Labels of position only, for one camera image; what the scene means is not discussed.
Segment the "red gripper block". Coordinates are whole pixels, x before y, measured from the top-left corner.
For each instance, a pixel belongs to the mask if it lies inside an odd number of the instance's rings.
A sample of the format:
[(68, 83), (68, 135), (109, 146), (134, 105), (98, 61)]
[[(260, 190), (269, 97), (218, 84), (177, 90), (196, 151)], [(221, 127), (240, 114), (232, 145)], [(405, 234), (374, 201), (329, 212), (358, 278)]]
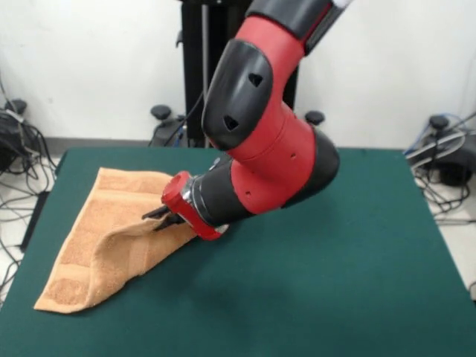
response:
[(145, 213), (141, 218), (160, 219), (168, 214), (154, 228), (154, 231), (161, 231), (171, 225), (180, 225), (186, 222), (196, 236), (202, 239), (214, 240), (221, 237), (227, 231), (228, 226), (212, 227), (203, 220), (193, 203), (192, 186), (194, 181), (194, 177), (187, 171), (177, 173), (164, 188), (161, 197), (163, 206)]

